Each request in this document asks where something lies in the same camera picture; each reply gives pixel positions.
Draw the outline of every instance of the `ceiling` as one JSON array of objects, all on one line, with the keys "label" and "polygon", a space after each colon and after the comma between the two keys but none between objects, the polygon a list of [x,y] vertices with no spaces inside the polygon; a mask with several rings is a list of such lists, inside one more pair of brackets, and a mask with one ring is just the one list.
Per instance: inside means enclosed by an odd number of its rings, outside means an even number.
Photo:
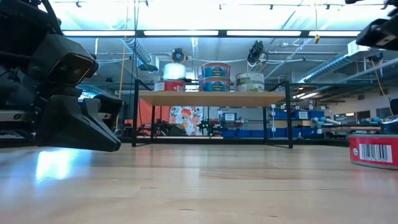
[{"label": "ceiling", "polygon": [[[50,2],[55,13],[62,20],[63,30],[123,29],[126,19],[129,21],[127,22],[128,29],[134,29],[133,1],[129,3],[117,0],[79,1],[78,5],[76,1],[68,0]],[[139,1],[137,29],[361,30],[375,19],[386,18],[386,14],[392,9],[389,7],[385,11],[380,10],[380,1],[363,1],[367,5],[360,2],[361,4],[349,6],[344,4],[344,0],[318,0],[316,2],[315,13],[314,0],[151,0],[148,1],[148,6],[145,1]],[[85,80],[85,83],[101,88],[107,86],[113,90],[116,85],[104,82],[107,78],[119,82],[122,71],[124,83],[129,83],[131,78],[140,78],[146,83],[160,78],[157,72],[138,71],[136,73],[134,69],[132,74],[132,60],[128,60],[132,52],[124,48],[123,40],[120,38],[73,38],[73,40],[82,44],[88,51],[96,52],[100,62],[97,74]],[[198,38],[197,47],[200,65],[207,61],[228,62],[231,65],[233,81],[236,74],[247,71],[245,59],[256,40],[262,41],[269,61],[274,63],[263,65],[257,68],[257,71],[267,76],[266,82],[276,83],[283,79],[290,79],[293,73],[305,74],[324,61],[332,59],[347,50],[346,45],[354,39],[321,37],[318,44],[310,40],[307,41],[308,44],[302,45],[306,39],[203,37]],[[161,68],[171,62],[168,54],[175,48],[182,48],[189,57],[193,55],[191,37],[151,37],[141,38],[138,41],[148,54],[158,56]],[[391,60],[397,56],[395,52],[386,52],[384,59]],[[304,58],[305,61],[278,64],[284,60]],[[192,71],[192,60],[187,60],[184,64],[188,71]],[[352,75],[360,70],[358,67],[363,68],[363,63],[352,63],[338,72]]]}]

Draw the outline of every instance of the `wooden shelf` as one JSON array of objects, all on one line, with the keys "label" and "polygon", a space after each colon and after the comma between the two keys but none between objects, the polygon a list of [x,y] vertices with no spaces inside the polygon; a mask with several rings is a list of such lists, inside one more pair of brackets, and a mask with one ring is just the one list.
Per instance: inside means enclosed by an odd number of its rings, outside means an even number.
[{"label": "wooden shelf", "polygon": [[266,107],[285,98],[285,93],[140,91],[139,97],[154,106]]}]

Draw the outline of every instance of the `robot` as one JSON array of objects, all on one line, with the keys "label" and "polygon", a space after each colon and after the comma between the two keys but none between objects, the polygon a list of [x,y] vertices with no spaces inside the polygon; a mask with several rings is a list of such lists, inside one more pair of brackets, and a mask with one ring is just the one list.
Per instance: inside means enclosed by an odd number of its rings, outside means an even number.
[{"label": "robot", "polygon": [[0,129],[35,133],[37,146],[117,151],[121,142],[111,128],[122,101],[78,101],[76,86],[98,63],[63,36],[60,23],[48,0],[0,1]]}]

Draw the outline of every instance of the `poster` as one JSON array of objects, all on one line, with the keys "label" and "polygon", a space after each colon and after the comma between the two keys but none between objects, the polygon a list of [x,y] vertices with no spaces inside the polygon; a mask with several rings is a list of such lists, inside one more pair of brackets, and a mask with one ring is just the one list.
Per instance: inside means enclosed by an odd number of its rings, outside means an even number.
[{"label": "poster", "polygon": [[201,136],[200,121],[203,119],[202,106],[171,106],[170,124],[181,124],[189,136]]}]

